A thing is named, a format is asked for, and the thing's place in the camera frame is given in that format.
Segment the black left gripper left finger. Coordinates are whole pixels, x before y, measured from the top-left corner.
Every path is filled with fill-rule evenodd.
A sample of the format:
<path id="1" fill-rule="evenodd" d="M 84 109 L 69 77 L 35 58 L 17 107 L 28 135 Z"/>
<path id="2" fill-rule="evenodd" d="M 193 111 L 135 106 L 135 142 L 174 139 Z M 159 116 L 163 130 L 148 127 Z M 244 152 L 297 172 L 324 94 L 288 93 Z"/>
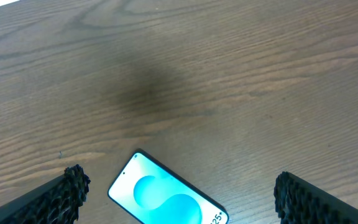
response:
<path id="1" fill-rule="evenodd" d="M 63 175 L 0 206 L 0 224 L 73 224 L 90 182 L 78 164 L 67 167 Z"/>

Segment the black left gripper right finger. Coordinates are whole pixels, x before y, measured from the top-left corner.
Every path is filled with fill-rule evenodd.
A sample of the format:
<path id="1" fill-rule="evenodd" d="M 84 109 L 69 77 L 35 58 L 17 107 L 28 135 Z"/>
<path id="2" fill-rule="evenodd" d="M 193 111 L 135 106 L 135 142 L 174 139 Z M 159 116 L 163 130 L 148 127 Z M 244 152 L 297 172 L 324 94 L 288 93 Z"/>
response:
<path id="1" fill-rule="evenodd" d="M 276 178 L 273 196 L 281 224 L 358 224 L 358 209 L 289 172 Z"/>

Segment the blue Galaxy smartphone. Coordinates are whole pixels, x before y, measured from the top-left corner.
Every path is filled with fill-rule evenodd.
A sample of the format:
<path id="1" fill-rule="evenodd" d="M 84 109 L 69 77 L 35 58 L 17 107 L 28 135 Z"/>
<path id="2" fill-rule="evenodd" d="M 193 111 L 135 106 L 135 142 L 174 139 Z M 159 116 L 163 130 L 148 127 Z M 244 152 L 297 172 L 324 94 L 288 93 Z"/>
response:
<path id="1" fill-rule="evenodd" d="M 143 149 L 137 149 L 108 197 L 141 223 L 227 224 L 225 208 Z"/>

